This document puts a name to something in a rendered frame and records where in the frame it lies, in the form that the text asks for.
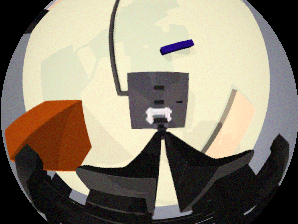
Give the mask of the dark blue flat bar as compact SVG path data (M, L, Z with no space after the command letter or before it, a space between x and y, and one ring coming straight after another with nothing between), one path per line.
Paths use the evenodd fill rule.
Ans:
M193 40L182 40L182 41L178 41L178 43L173 43L173 44L169 44L169 45L165 45L165 47L161 47L160 52L161 55L166 55L166 53L170 53L170 52L174 52L174 51L178 51L178 49L185 49L185 48L192 48L194 45Z

